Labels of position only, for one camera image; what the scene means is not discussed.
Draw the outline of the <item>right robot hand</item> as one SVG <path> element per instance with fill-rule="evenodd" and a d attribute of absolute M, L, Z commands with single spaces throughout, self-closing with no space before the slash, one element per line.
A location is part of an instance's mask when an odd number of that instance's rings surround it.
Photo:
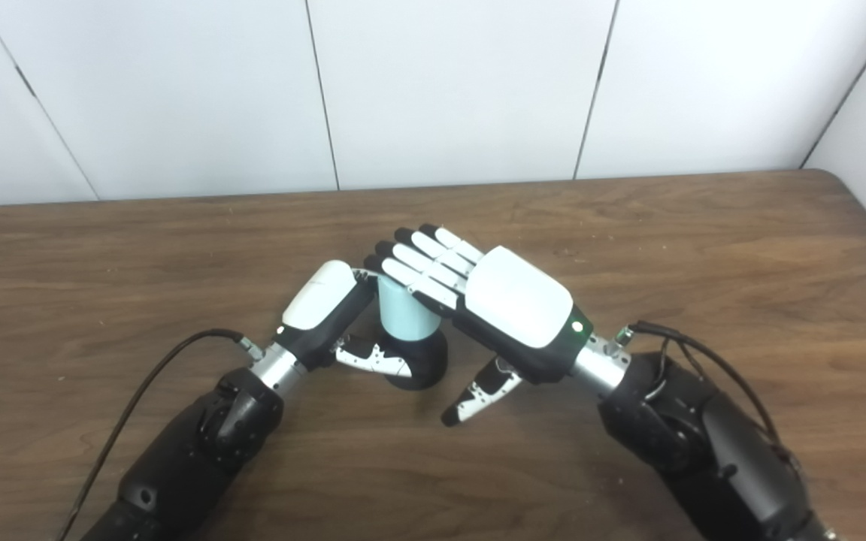
<path fill-rule="evenodd" d="M 364 264 L 492 352 L 442 414 L 446 427 L 466 422 L 522 381 L 560 382 L 592 335 L 590 319 L 560 282 L 505 247 L 481 251 L 443 226 L 399 228 L 394 240 L 376 243 Z"/>

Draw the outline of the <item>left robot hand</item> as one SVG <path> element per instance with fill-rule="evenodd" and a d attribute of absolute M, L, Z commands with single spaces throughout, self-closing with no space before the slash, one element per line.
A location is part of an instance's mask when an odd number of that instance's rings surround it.
<path fill-rule="evenodd" d="M 403 357 L 348 333 L 374 301 L 377 282 L 373 271 L 326 261 L 292 299 L 274 342 L 252 372 L 274 390 L 286 390 L 299 377 L 336 362 L 383 376 L 412 377 Z"/>

